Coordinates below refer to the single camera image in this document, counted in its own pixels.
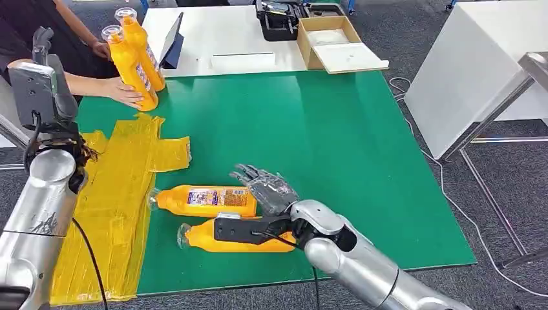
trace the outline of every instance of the yellow tape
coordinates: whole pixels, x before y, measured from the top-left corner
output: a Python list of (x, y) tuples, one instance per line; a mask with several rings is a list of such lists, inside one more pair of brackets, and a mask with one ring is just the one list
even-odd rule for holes
[[(155, 172), (186, 168), (190, 160), (188, 137), (160, 140), (163, 119), (137, 117), (117, 121), (110, 140), (100, 131), (83, 134), (100, 155), (86, 166), (88, 182), (78, 195), (74, 217), (91, 243), (109, 300), (135, 297), (149, 227), (146, 197)], [(99, 300), (88, 249), (71, 226), (54, 271), (50, 303)]]

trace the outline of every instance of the yellow bottle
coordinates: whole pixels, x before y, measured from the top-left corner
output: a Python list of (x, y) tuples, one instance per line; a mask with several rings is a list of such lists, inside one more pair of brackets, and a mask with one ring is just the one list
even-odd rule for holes
[(120, 8), (114, 16), (121, 24), (127, 42), (137, 51), (139, 61), (143, 65), (153, 89), (157, 92), (161, 91), (165, 87), (165, 79), (160, 72), (160, 65), (149, 46), (149, 36), (137, 22), (137, 11), (132, 8)]
[[(202, 225), (197, 226), (182, 224), (177, 231), (177, 243), (179, 247), (181, 249), (199, 247), (207, 252), (214, 253), (285, 253), (294, 249), (293, 246), (276, 239), (270, 239), (262, 244), (215, 240), (213, 237), (214, 220), (208, 220)], [(280, 237), (291, 243), (295, 243), (295, 238), (290, 232), (285, 232)]]
[(179, 185), (149, 195), (151, 208), (185, 216), (214, 218), (219, 212), (234, 212), (243, 218), (255, 216), (257, 201), (247, 187)]
[(101, 32), (103, 39), (109, 43), (112, 61), (120, 73), (121, 80), (135, 88), (135, 91), (143, 95), (144, 100), (139, 101), (141, 111), (150, 111), (158, 106), (158, 96), (151, 88), (137, 53), (129, 46), (123, 36), (120, 26), (106, 26)]

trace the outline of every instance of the green table surface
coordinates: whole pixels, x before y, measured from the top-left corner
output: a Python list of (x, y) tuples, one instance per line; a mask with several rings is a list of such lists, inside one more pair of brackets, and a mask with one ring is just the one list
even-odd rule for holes
[[(380, 72), (181, 77), (158, 95), (161, 137), (190, 136), (193, 157), (188, 169), (159, 173), (159, 189), (237, 185), (229, 172), (250, 163), (347, 217), (403, 269), (476, 262)], [(85, 98), (78, 122), (110, 136), (135, 113)], [(152, 212), (138, 295), (312, 279), (299, 250), (179, 249), (181, 223), (205, 220)]]

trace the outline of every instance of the gray carpet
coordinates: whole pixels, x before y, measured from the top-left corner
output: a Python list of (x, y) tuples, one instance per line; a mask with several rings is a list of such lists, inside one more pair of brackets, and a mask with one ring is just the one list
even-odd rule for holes
[[(112, 8), (121, 2), (73, 4), (84, 23), (94, 33), (112, 22)], [(358, 0), (351, 18), (362, 40), (381, 57), (390, 60), (388, 78), (403, 76), (412, 79), (441, 30), (446, 1), (442, 0)], [(405, 104), (404, 115), (411, 119)], [(540, 120), (512, 121), (494, 124), (493, 134), (519, 136), (548, 135)], [(419, 144), (424, 142), (417, 135)], [(548, 145), (473, 145), (470, 157), (491, 186), (509, 220), (514, 224), (526, 248), (532, 250), (548, 245)], [(18, 161), (20, 154), (0, 149), (0, 163)], [(439, 180), (436, 165), (431, 164)], [(481, 227), (495, 260), (518, 252), (498, 223), (460, 156), (445, 164), (445, 185), (448, 194)], [(22, 172), (0, 172), (0, 224), (14, 205), (25, 176)], [(476, 232), (469, 222), (455, 211), (463, 232), (473, 248), (478, 264), (469, 267), (417, 271), (413, 275), (441, 292), (462, 300), (474, 309), (535, 310), (548, 308), (548, 299), (528, 294), (497, 275), (487, 260)], [(548, 293), (548, 260), (504, 271), (511, 278), (541, 293)], [(366, 309), (365, 306), (333, 281), (319, 284), (322, 309)], [(101, 309), (101, 304), (84, 305), (81, 309)], [(313, 309), (313, 284), (276, 285), (253, 289), (234, 289), (186, 293), (170, 296), (137, 298), (129, 302), (110, 303), (111, 309)]]

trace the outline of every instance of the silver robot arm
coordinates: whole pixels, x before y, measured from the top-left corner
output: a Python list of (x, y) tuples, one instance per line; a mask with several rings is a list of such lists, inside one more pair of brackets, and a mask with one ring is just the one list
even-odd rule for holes
[(94, 157), (79, 135), (78, 105), (63, 66), (48, 55), (51, 29), (33, 41), (35, 63), (9, 70), (19, 120), (34, 134), (25, 150), (29, 177), (0, 236), (0, 309), (49, 309), (54, 268), (76, 196)]
[(53, 272), (72, 219), (76, 162), (65, 150), (41, 152), (0, 236), (0, 309), (49, 309)]
[[(232, 225), (244, 242), (264, 242), (269, 236), (292, 231), (310, 263), (345, 286), (364, 303), (383, 310), (471, 310), (416, 280), (381, 253), (344, 217), (316, 200), (299, 200), (282, 176), (251, 165), (237, 165), (240, 180), (261, 204), (261, 220), (215, 219)], [(233, 241), (227, 234), (217, 240)]]
[(471, 310), (398, 268), (344, 216), (335, 214), (323, 203), (315, 200), (294, 203), (291, 220), (298, 219), (329, 236), (306, 242), (304, 253), (310, 263), (366, 304), (385, 310)]

